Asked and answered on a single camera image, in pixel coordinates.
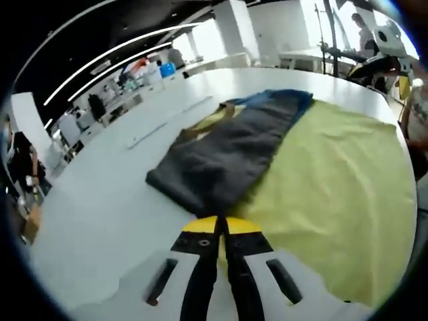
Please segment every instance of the gray cloth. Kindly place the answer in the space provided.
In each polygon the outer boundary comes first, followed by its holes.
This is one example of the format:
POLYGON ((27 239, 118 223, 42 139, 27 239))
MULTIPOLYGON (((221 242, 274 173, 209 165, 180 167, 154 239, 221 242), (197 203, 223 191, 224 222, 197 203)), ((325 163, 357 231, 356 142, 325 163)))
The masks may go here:
POLYGON ((200 140, 184 130, 146 182, 197 217, 224 215, 263 175, 311 101, 311 94, 298 91, 255 95, 200 140))

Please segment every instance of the yellow-green fabric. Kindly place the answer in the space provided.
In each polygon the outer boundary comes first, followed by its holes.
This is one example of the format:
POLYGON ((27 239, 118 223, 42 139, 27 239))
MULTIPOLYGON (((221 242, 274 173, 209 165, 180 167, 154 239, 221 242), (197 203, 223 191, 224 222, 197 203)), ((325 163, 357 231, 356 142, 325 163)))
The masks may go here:
POLYGON ((232 215, 261 225, 338 298, 376 306, 408 263, 414 184, 393 125, 315 102, 232 215))

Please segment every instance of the led strip light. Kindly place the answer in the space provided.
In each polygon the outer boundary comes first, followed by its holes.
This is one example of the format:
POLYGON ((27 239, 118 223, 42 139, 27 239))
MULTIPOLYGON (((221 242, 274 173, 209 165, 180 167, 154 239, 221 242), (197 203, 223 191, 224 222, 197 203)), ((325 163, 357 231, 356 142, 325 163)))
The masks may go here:
POLYGON ((71 82, 78 74, 80 74, 81 72, 83 72, 87 67, 91 66, 94 62, 102 59, 103 57, 106 57, 107 55, 111 54, 112 52, 116 51, 117 49, 120 49, 126 45, 129 45, 130 43, 136 42, 138 40, 144 39, 144 38, 148 38, 151 37, 153 35, 158 35, 160 33, 164 33, 164 32, 168 32, 171 30, 176 30, 176 29, 182 29, 182 28, 187 28, 187 27, 195 27, 197 25, 200 25, 201 23, 196 22, 196 23, 186 23, 184 25, 175 25, 172 27, 168 27, 168 28, 164 28, 164 29, 160 29, 160 30, 156 30, 156 31, 152 31, 149 33, 146 33, 144 35, 140 35, 134 39, 128 40, 124 43, 121 43, 120 45, 117 45, 116 47, 113 47, 112 49, 104 52, 103 54, 99 55, 98 57, 94 58, 93 60, 91 60, 90 62, 88 62, 86 65, 82 66, 79 70, 77 70, 76 72, 74 72, 69 78, 67 78, 58 88, 55 89, 55 91, 51 94, 51 96, 48 97, 48 99, 43 103, 44 106, 46 106, 47 104, 49 104, 49 102, 52 100, 52 98, 54 98, 56 96, 56 94, 58 92, 60 92, 60 90, 62 88, 64 88, 69 82, 71 82))

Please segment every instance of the white table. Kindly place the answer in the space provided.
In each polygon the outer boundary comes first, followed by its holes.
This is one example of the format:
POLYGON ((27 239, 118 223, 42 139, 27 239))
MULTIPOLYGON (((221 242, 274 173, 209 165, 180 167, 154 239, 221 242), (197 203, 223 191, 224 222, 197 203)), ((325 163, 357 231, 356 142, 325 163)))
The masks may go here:
MULTIPOLYGON (((322 63, 322 52, 320 48, 306 49, 306 50, 293 50, 285 51, 279 54, 280 60, 291 60, 289 69, 293 70, 296 67, 296 62, 298 60, 306 60, 314 62, 313 70, 317 70, 318 66, 322 63)), ((329 64, 333 63, 333 59, 330 57, 330 54, 326 53, 326 62, 329 64)), ((346 68, 351 68, 356 65, 351 59, 348 58, 338 58, 339 64, 342 64, 346 68)))
MULTIPOLYGON (((306 90, 317 100, 396 123, 381 95, 345 80, 296 70, 212 70, 152 95, 95 137, 58 177, 43 204, 33 264, 39 279, 66 310, 111 296, 124 274, 153 251, 171 248, 192 219, 144 181, 180 130, 212 113, 219 102, 268 88, 306 90), (181 113, 208 96, 213 98, 181 113), (126 148, 133 136, 149 133, 168 119, 173 121, 134 148, 126 148)), ((413 177, 398 126, 397 136, 413 177)), ((219 290, 227 286, 219 275, 209 320, 233 319, 233 301, 219 290)))

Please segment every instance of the white pillar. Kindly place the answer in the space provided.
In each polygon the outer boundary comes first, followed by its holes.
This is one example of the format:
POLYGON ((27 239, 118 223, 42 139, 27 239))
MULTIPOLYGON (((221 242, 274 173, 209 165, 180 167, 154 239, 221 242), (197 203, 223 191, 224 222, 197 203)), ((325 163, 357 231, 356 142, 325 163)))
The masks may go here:
POLYGON ((195 36, 193 35, 193 30, 187 34, 187 38, 189 39, 190 48, 193 51, 193 55, 195 56, 195 58, 199 57, 200 54, 199 54, 198 48, 196 46, 196 41, 195 41, 195 36))
POLYGON ((52 140, 41 122, 39 112, 35 106, 33 94, 23 92, 12 95, 12 113, 18 131, 24 133, 37 151, 37 157, 47 165, 49 148, 52 140))
POLYGON ((251 55, 251 60, 260 59, 253 23, 245 2, 226 0, 214 6, 214 15, 228 55, 245 52, 251 55))

